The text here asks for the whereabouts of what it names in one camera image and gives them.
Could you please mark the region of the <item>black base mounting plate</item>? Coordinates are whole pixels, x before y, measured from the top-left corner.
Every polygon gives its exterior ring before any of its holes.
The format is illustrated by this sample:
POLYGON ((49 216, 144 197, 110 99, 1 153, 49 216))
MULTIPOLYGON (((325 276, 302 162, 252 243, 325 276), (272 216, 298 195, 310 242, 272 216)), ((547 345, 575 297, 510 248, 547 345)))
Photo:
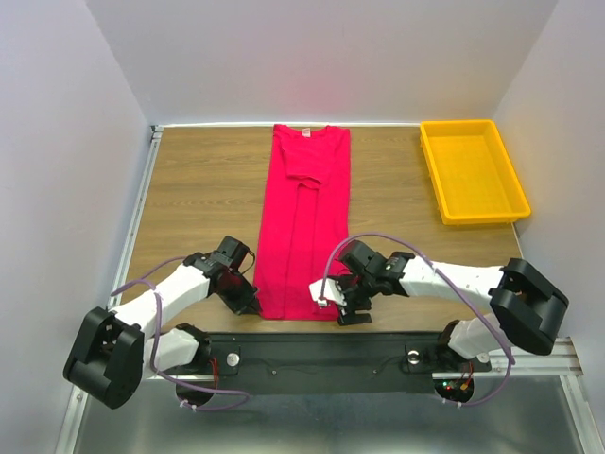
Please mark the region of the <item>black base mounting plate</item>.
POLYGON ((436 332, 225 333, 204 336, 178 375, 218 372, 223 389, 259 394, 432 393, 433 376, 488 372, 448 354, 436 332))

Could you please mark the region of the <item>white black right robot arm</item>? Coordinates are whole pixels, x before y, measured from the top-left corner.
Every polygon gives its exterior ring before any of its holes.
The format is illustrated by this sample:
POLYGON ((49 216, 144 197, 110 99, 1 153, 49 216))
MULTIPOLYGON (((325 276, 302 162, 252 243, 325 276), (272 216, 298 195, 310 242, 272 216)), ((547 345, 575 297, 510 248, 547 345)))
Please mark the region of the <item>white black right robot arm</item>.
POLYGON ((446 369, 497 348, 507 358, 512 347, 550 355, 569 307, 563 292, 522 258, 501 267, 463 266, 433 261, 411 244, 383 256, 360 235, 341 241, 330 258, 346 273, 325 280, 321 293, 337 306, 341 325, 370 323, 376 295, 435 297, 467 306, 474 318, 449 323, 435 346, 436 361, 446 369))

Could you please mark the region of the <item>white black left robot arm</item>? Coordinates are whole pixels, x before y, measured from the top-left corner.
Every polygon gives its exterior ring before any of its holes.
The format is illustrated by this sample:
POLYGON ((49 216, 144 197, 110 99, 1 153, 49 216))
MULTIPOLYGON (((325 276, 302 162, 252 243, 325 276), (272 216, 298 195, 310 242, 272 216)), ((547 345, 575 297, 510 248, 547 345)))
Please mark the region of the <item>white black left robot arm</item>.
POLYGON ((115 289, 113 296, 137 285, 146 287, 121 306, 97 306, 84 316, 63 378, 110 409, 124 405, 152 376, 173 383, 181 406, 193 411, 207 411, 215 395, 247 402, 248 393, 219 386, 220 367, 233 368, 238 353, 214 352, 210 335, 190 323, 162 329, 186 308, 213 295, 236 315, 258 313, 257 289, 240 269, 252 255, 242 241, 225 236, 210 253, 174 258, 176 269, 157 284, 144 274, 115 289))

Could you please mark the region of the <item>yellow plastic tray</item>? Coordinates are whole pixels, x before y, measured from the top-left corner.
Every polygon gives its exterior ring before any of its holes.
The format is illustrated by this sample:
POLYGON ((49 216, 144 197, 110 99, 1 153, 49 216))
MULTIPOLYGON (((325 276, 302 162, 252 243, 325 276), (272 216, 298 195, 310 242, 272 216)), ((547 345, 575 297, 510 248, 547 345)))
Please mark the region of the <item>yellow plastic tray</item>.
POLYGON ((513 223, 531 208, 491 119, 420 124, 420 143, 445 225, 513 223))

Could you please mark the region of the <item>aluminium frame rail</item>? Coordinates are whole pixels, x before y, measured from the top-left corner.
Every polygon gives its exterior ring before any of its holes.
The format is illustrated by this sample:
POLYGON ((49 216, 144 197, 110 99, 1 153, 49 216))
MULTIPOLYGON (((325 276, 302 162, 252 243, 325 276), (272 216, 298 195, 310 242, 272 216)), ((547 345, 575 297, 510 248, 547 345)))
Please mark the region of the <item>aluminium frame rail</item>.
MULTIPOLYGON (((77 386, 82 386, 86 379, 104 379, 108 384, 135 388, 141 380, 161 373, 178 375, 174 373, 174 367, 192 363, 202 351, 205 335, 207 333, 196 338, 188 332, 172 330, 157 340, 151 339, 144 343, 137 341, 126 347, 105 342, 96 351, 87 354, 77 352, 74 361, 66 365, 64 373, 77 386)), ((513 347, 511 352, 512 356, 507 358, 504 351, 497 348, 473 358, 490 364, 490 371, 468 370, 461 375, 464 378, 474 374, 502 375, 507 370, 512 370, 517 375, 564 375, 578 374, 581 371, 570 340, 555 342, 551 354, 545 357, 530 354, 518 347, 513 347)), ((451 376, 440 373, 433 377, 451 376)))

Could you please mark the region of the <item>pink red t shirt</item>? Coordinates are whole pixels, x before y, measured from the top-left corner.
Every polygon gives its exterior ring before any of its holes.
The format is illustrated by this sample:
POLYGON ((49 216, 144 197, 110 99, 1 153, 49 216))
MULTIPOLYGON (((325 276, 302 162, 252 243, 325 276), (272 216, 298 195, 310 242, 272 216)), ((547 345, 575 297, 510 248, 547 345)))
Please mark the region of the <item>pink red t shirt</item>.
POLYGON ((350 197, 349 130, 274 126, 253 276, 263 318, 337 318, 337 308, 319 306, 309 286, 344 269, 328 258, 349 235, 350 197))

